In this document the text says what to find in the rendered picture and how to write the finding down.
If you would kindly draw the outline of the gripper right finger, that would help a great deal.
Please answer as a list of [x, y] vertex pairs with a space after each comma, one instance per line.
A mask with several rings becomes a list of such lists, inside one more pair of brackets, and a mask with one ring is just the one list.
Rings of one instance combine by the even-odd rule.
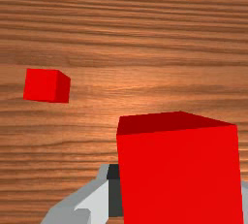
[[243, 224], [248, 224], [248, 181], [241, 181]]

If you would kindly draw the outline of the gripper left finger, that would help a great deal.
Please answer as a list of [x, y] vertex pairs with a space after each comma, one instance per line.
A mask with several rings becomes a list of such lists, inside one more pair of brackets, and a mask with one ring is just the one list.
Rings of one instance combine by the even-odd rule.
[[103, 164], [95, 179], [52, 207], [41, 224], [107, 224], [122, 215], [118, 165]]

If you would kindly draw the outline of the red cube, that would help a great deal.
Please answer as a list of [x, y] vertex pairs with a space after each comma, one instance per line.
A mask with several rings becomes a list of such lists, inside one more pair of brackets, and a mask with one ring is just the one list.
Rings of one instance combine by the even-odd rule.
[[187, 112], [122, 116], [124, 224], [244, 224], [237, 127]]
[[26, 71], [23, 99], [68, 103], [71, 79], [59, 70], [28, 69]]

